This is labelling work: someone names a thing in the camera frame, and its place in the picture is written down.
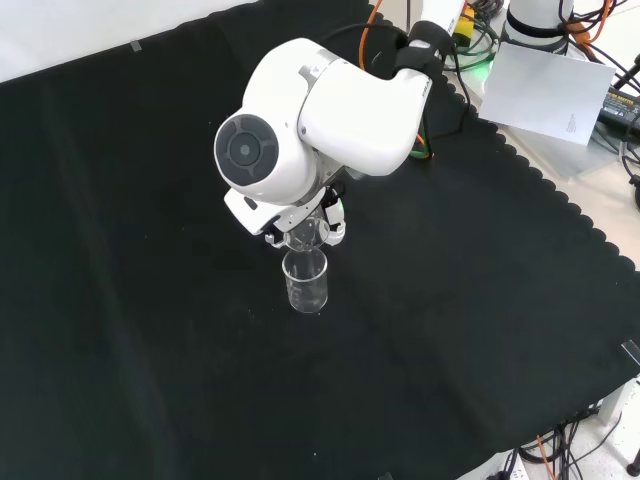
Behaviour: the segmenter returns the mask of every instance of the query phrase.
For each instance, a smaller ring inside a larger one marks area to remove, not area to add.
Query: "black tablecloth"
[[[475,118],[346,179],[329,303],[288,305],[213,136],[269,49],[369,11],[243,6],[0,85],[2,478],[453,479],[635,373],[632,263]]]

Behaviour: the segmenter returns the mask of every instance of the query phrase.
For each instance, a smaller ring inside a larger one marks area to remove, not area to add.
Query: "paper sheet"
[[[480,118],[586,145],[615,69],[503,43]]]

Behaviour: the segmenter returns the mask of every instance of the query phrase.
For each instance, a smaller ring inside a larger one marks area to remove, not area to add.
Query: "glass beaker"
[[[282,260],[291,306],[302,313],[317,313],[327,303],[327,257],[319,248],[289,250]]]

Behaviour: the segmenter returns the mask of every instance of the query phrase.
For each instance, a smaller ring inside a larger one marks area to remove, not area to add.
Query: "green cable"
[[[425,158],[429,158],[429,149],[427,148],[427,143],[426,143],[427,134],[426,134],[426,132],[424,130],[424,123],[420,124],[420,133],[422,134],[422,138],[425,140],[424,152],[418,152],[416,150],[411,150],[411,153],[409,155],[412,156],[413,158],[419,158],[419,159],[424,160]]]

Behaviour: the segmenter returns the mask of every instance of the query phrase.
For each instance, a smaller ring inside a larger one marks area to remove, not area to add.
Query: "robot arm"
[[[425,1],[422,19],[451,35],[464,3]],[[216,164],[231,187],[225,202],[254,235],[272,225],[287,232],[321,205],[344,167],[392,173],[414,144],[431,84],[411,69],[389,81],[375,78],[307,39],[275,48],[251,77],[242,108],[216,135]],[[337,243],[341,202],[322,206],[333,208]]]

